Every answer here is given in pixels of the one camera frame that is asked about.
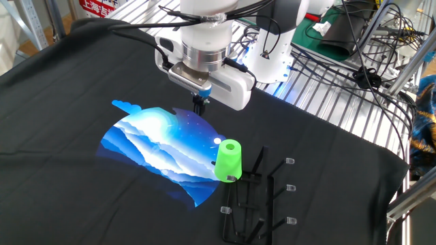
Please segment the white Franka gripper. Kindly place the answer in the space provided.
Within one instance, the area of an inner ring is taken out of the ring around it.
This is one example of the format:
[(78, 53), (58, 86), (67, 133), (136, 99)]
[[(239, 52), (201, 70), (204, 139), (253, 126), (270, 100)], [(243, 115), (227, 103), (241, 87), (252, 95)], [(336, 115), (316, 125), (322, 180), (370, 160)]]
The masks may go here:
[(171, 82), (193, 94), (193, 112), (203, 115), (208, 98), (239, 111), (251, 98), (255, 78), (244, 65), (231, 59), (229, 49), (197, 50), (180, 38), (157, 36), (157, 46), (163, 51), (155, 53), (158, 68), (167, 73)]

